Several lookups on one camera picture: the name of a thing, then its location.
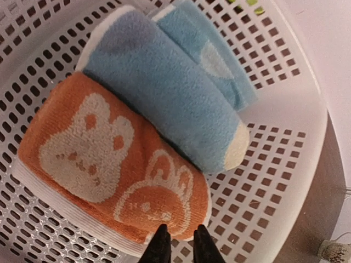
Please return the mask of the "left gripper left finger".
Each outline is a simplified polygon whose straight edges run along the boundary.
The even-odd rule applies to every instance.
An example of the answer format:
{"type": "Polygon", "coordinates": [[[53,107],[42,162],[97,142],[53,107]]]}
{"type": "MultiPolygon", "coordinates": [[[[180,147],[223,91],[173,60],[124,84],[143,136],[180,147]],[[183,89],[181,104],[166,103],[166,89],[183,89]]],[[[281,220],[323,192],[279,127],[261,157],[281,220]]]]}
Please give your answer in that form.
{"type": "Polygon", "coordinates": [[[161,224],[139,260],[139,263],[170,263],[171,235],[167,225],[161,224]]]}

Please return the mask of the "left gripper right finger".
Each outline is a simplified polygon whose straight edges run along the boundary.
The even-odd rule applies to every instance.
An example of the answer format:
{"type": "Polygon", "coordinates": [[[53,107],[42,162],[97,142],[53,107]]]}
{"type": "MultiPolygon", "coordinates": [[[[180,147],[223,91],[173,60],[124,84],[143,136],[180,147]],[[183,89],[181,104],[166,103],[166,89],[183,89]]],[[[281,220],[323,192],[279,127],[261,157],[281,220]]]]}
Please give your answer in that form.
{"type": "Polygon", "coordinates": [[[225,263],[204,225],[198,225],[194,231],[194,262],[225,263]]]}

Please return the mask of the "white plastic basket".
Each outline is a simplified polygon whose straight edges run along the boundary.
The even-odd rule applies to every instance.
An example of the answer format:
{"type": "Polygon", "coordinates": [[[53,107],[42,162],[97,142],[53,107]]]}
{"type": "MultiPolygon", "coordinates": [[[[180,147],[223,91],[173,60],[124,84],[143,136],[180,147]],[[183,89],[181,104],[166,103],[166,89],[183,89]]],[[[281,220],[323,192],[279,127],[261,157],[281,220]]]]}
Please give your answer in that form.
{"type": "MultiPolygon", "coordinates": [[[[121,1],[1,1],[1,262],[135,262],[36,198],[12,173],[50,90],[91,30],[121,1]]],[[[209,232],[227,262],[318,262],[346,191],[335,132],[303,49],[275,1],[236,14],[197,1],[257,88],[242,113],[251,144],[235,170],[209,176],[209,232]]]]}

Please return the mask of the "blue polka dot towel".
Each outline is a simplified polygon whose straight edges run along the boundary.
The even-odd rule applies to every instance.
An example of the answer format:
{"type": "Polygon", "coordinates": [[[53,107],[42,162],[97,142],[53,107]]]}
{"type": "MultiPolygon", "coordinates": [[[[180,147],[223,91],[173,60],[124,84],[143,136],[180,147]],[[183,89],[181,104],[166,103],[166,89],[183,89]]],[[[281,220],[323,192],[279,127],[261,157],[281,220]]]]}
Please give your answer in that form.
{"type": "Polygon", "coordinates": [[[238,113],[255,88],[192,1],[145,15],[123,5],[91,33],[76,70],[145,117],[206,174],[239,166],[250,132],[238,113]]]}

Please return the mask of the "beige bunny print towel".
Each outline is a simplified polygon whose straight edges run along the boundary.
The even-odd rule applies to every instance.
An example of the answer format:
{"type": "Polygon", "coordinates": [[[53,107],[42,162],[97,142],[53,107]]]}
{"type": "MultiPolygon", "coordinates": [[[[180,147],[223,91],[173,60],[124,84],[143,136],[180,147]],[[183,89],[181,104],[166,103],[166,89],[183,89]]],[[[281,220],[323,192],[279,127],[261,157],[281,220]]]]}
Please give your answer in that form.
{"type": "Polygon", "coordinates": [[[190,241],[211,217],[205,176],[146,119],[79,72],[50,92],[12,172],[69,222],[137,257],[160,225],[190,241]]]}

